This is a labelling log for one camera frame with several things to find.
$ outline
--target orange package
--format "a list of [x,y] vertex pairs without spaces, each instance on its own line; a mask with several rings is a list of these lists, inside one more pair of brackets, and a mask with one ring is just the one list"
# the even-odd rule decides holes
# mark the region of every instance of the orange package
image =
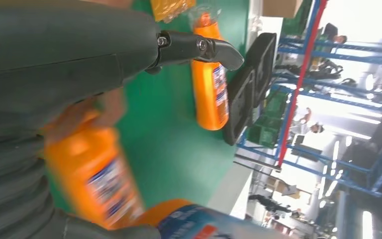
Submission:
[[195,0],[151,0],[154,19],[169,23],[173,18],[195,6]]
[[76,215],[115,230],[144,208],[116,130],[92,127],[96,116],[88,114],[74,133],[46,145],[45,158]]

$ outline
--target cardboard box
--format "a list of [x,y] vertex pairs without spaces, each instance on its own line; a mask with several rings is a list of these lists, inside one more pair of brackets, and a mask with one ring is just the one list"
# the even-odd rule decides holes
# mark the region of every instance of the cardboard box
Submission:
[[263,16],[294,18],[303,0],[263,0]]

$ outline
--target person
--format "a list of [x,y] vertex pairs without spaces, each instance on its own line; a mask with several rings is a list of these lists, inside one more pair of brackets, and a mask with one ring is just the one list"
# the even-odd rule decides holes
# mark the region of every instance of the person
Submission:
[[263,205],[267,211],[276,212],[283,211],[286,213],[290,213],[289,205],[286,207],[279,205],[277,202],[272,200],[271,198],[265,197],[263,195],[254,194],[248,197],[248,200],[257,200],[261,205]]
[[348,37],[345,35],[338,35],[338,29],[335,25],[328,23],[324,27],[323,36],[326,36],[327,40],[339,44],[344,44],[346,41],[348,41]]
[[309,121],[311,119],[312,111],[309,107],[306,107],[305,114],[300,118],[300,110],[297,106],[296,114],[289,128],[289,137],[293,138],[296,134],[305,135],[308,132],[313,133],[322,133],[324,131],[324,127],[320,123],[315,123],[312,126],[308,126]]

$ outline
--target blurry orange bottle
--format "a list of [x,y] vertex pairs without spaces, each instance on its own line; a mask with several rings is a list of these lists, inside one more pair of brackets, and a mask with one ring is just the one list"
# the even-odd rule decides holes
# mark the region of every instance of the blurry orange bottle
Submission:
[[[207,11],[195,12],[195,34],[222,40],[217,21]],[[220,63],[191,62],[198,124],[208,130],[221,129],[229,119],[226,70]]]
[[115,230],[144,210],[116,130],[92,127],[96,116],[89,113],[73,134],[47,145],[45,158],[76,215]]

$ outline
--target green work surface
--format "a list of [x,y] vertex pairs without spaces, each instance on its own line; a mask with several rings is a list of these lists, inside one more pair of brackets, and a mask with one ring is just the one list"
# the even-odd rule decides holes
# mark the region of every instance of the green work surface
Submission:
[[[244,54],[249,1],[213,2],[222,9],[222,36]],[[136,0],[134,8],[151,14],[147,0]],[[160,26],[191,31],[185,14]],[[146,206],[173,198],[206,205],[232,165],[235,148],[223,141],[221,130],[198,126],[190,65],[167,66],[157,75],[141,73],[125,90],[128,111],[116,127]],[[52,186],[57,206],[69,209]]]

